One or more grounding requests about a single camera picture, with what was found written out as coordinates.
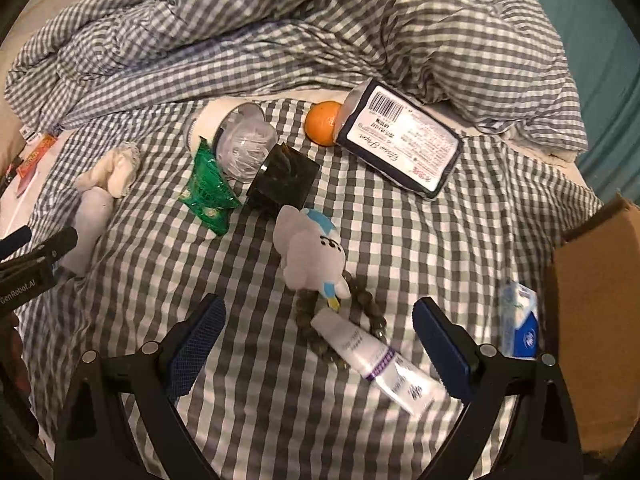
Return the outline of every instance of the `white plush toy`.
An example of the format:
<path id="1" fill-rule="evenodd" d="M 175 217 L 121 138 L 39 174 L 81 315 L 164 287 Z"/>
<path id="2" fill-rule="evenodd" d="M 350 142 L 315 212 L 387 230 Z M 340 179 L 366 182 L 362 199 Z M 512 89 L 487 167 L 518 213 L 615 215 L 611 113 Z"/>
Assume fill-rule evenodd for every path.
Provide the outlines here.
<path id="1" fill-rule="evenodd" d="M 338 310 L 351 297 L 342 276 L 346 257 L 334 224 L 315 209 L 286 205 L 278 214 L 273 245 L 282 257 L 284 282 L 293 290 L 317 290 Z"/>

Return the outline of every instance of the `crumpled towel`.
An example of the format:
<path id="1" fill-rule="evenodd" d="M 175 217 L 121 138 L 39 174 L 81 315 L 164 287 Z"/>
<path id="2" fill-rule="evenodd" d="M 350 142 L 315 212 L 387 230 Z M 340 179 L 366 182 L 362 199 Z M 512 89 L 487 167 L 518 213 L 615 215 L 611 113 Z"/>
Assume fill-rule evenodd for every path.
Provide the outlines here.
<path id="1" fill-rule="evenodd" d="M 125 142 L 109 150 L 94 167 L 78 176 L 76 188 L 88 191 L 92 187 L 101 187 L 114 198 L 127 196 L 139 166 L 140 150 L 135 144 Z"/>

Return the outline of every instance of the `barcode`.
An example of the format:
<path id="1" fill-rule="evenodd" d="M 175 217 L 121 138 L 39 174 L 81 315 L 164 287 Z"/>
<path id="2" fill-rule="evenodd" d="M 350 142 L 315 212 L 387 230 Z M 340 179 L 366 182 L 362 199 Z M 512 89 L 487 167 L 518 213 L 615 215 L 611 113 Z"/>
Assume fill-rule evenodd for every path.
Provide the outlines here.
<path id="1" fill-rule="evenodd" d="M 395 102 L 382 92 L 377 92 L 373 96 L 371 104 L 369 105 L 369 110 L 382 115 L 390 121 L 397 120 L 402 113 L 403 108 L 404 107 L 400 103 Z"/>
<path id="2" fill-rule="evenodd" d="M 41 136 L 38 132 L 31 130 L 28 126 L 21 127 L 20 133 L 27 144 L 33 144 Z"/>

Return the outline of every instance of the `gray and white checkered fabric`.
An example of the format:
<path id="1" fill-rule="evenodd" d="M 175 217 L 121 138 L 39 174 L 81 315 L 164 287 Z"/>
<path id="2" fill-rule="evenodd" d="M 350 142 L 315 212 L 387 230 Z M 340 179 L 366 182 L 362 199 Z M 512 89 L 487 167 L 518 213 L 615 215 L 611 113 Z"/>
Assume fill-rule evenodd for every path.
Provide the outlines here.
<path id="1" fill-rule="evenodd" d="M 36 130 L 106 114 L 375 76 L 450 99 L 485 133 L 587 141 L 561 40 L 536 0 L 82 0 L 36 33 L 5 97 Z"/>
<path id="2" fill-rule="evenodd" d="M 453 427 L 459 403 L 437 402 L 415 420 L 355 372 L 319 361 L 298 334 L 293 293 L 278 276 L 273 221 L 241 207 L 228 234 L 215 237 L 176 200 L 192 167 L 181 126 L 201 106 L 110 114 L 64 145 L 31 217 L 32 245 L 72 222 L 80 199 L 72 183 L 108 149 L 135 142 L 141 167 L 130 195 L 116 203 L 88 275 L 59 269 L 59 284 L 21 312 L 39 420 L 55 430 L 83 351 L 133 352 L 216 292 L 228 307 L 227 325 L 178 410 L 223 479 L 416 478 Z M 599 204 L 589 190 L 493 136 L 465 139 L 439 198 L 427 202 L 340 148 L 310 143 L 302 130 L 310 103 L 262 106 L 280 139 L 321 165 L 307 205 L 338 226 L 347 268 L 367 277 L 392 345 L 428 372 L 412 329 L 418 298 L 433 297 L 477 342 L 496 344 L 500 285 L 516 279 L 540 290 L 560 233 Z M 360 321 L 355 311 L 350 317 Z M 133 400 L 126 405 L 146 461 L 159 472 Z M 489 471 L 508 413 L 476 476 Z"/>

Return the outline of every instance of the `toothpaste tube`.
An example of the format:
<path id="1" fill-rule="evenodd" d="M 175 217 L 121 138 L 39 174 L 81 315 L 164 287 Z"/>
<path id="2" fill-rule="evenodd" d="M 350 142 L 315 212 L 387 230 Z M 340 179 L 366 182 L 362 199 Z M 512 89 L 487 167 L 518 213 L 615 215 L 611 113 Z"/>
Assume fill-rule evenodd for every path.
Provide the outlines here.
<path id="1" fill-rule="evenodd" d="M 354 370 L 412 415 L 444 398 L 442 384 L 329 307 L 316 314 L 311 326 Z"/>

